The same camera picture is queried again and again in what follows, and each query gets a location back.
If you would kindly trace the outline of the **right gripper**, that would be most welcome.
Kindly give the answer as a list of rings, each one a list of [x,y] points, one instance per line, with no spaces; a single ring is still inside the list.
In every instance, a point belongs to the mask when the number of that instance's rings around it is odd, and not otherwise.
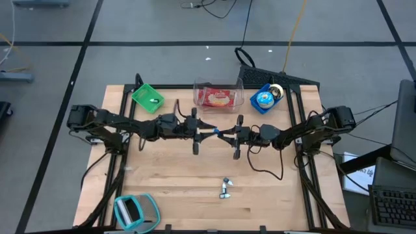
[[[278,145],[277,138],[280,135],[280,130],[274,127],[273,125],[263,124],[259,127],[259,131],[255,132],[251,130],[250,127],[244,127],[243,124],[243,115],[238,115],[236,126],[231,129],[226,129],[217,134],[217,137],[227,142],[231,146],[234,146],[235,152],[233,154],[234,159],[239,159],[241,156],[240,145],[246,144],[248,146],[259,146],[261,148],[266,148],[272,146],[273,148],[279,150],[280,146]],[[231,138],[225,135],[234,135],[236,138]]]

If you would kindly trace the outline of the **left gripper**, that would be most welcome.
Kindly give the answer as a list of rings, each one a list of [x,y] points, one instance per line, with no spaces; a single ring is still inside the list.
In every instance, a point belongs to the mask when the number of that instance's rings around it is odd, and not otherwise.
[[[210,133],[197,133],[199,129],[216,129],[215,125],[205,123],[200,118],[196,119],[197,108],[192,108],[191,115],[185,116],[184,122],[180,122],[174,113],[160,115],[157,120],[159,136],[166,139],[189,139],[193,140],[192,152],[194,155],[199,154],[199,145],[206,138],[213,136]]]

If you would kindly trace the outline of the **red popcorn packet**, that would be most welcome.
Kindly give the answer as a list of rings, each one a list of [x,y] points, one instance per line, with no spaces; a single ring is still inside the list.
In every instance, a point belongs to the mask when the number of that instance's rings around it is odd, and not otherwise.
[[[235,102],[235,91],[208,88],[204,107],[232,107]]]
[[[205,99],[207,98],[208,95],[208,89],[205,88],[201,88],[198,90],[198,94],[197,94],[197,105],[199,106],[204,106],[205,105]]]

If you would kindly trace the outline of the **blue plastic basket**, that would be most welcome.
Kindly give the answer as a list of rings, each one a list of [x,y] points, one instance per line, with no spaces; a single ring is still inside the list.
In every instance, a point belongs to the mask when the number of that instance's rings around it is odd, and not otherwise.
[[[261,92],[268,92],[268,88],[271,84],[267,83],[265,84],[262,88],[260,88],[251,98],[250,98],[250,102],[251,105],[254,109],[256,109],[258,112],[260,112],[261,114],[266,114],[270,109],[272,109],[281,99],[275,99],[274,100],[274,104],[273,106],[271,106],[271,108],[269,109],[262,109],[256,102],[256,97],[259,93]]]

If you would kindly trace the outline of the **blue frosted toy donut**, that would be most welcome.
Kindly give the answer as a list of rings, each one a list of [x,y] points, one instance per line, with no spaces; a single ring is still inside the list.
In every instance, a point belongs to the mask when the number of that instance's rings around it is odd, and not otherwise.
[[[274,96],[270,92],[261,92],[257,95],[256,102],[262,109],[269,109],[274,104]]]

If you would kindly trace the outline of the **green plastic basket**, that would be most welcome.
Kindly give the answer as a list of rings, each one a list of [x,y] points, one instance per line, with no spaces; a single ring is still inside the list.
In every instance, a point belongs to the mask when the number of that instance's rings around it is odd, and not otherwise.
[[[159,99],[159,103],[151,103],[150,99]],[[154,114],[164,104],[164,97],[151,85],[145,83],[132,94],[132,99],[144,110]]]

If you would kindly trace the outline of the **clear plastic bin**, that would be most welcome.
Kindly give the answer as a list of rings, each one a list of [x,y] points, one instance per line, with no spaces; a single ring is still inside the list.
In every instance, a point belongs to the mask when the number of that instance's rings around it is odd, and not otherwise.
[[[197,105],[197,94],[201,88],[217,88],[235,91],[235,102],[232,107],[204,107]],[[197,78],[193,84],[194,104],[206,113],[233,113],[244,104],[244,85],[240,78],[233,79],[202,79]]]

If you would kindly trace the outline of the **black perforated metal panel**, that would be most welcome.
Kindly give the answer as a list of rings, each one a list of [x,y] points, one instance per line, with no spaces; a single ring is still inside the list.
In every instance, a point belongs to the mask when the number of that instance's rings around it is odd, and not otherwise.
[[[244,65],[240,67],[239,78],[245,85],[265,85],[267,83],[275,83],[280,86],[289,86],[294,84],[315,85],[318,88],[320,87],[320,83],[316,81],[286,75],[283,72],[276,73]]]

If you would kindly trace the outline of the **black desk beam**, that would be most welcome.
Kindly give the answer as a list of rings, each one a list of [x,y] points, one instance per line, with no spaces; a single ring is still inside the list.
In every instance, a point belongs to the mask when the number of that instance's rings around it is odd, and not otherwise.
[[[392,157],[390,156],[390,152],[391,152],[391,145],[388,144],[372,152],[356,157],[355,159],[343,162],[339,165],[340,167],[340,169],[338,169],[339,174],[341,174],[341,172],[344,172],[345,174],[351,174],[360,169],[373,166],[376,164],[376,160],[379,157],[391,161]]]

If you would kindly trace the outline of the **white paper sheet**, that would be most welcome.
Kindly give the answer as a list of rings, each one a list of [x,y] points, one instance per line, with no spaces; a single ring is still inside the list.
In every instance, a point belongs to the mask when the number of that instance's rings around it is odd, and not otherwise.
[[[365,196],[369,195],[368,186],[372,185],[375,166],[369,166],[356,172],[343,176],[342,188]]]

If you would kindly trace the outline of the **dark grey case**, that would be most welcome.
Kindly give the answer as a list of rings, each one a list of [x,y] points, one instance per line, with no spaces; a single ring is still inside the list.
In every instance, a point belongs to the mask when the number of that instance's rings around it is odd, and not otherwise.
[[[379,157],[372,184],[416,189],[416,171]]]

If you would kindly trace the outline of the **black computer keyboard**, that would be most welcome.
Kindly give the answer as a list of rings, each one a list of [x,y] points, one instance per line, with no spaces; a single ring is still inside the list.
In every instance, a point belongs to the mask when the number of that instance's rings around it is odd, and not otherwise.
[[[375,225],[416,229],[416,188],[369,185],[369,196]]]

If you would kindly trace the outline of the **grey metal floor foot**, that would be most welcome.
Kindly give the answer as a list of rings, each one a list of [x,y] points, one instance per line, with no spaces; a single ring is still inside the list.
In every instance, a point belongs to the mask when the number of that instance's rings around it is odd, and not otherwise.
[[[12,3],[19,7],[67,7],[70,0],[12,0]]]
[[[29,73],[13,73],[0,71],[0,81],[32,83],[34,81],[34,77],[32,74]]]

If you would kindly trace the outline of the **black caster base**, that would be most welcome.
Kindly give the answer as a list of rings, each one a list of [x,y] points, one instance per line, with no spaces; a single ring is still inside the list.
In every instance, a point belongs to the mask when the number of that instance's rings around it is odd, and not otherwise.
[[[0,101],[0,121],[12,115],[13,110],[11,109],[11,104],[6,101]]]

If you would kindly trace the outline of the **black aluminium table frame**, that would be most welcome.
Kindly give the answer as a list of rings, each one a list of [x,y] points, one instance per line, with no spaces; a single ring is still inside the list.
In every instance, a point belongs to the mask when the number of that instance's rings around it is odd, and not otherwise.
[[[165,97],[157,113],[172,111],[179,99],[183,114],[190,114],[193,102],[192,85],[155,85]],[[268,114],[259,114],[248,100],[254,89],[244,91],[245,101],[240,108],[244,124],[290,127],[286,98]],[[127,156],[127,171],[122,195],[150,193],[161,212],[156,230],[171,224],[172,231],[305,231],[309,229],[300,174],[293,164],[294,143],[282,151],[284,175],[279,181],[272,175],[254,172],[246,159],[247,146],[241,147],[241,157],[233,160],[233,150],[216,137],[208,138],[200,146],[199,155],[192,154],[192,141],[158,140],[147,142],[138,151],[138,137],[132,136]],[[322,199],[346,226],[350,227],[336,163],[327,154],[314,156]],[[93,202],[102,197],[110,158],[104,159],[83,183],[82,198],[73,225],[81,224],[92,212]],[[234,186],[227,186],[230,198],[220,199],[222,178],[228,177]]]

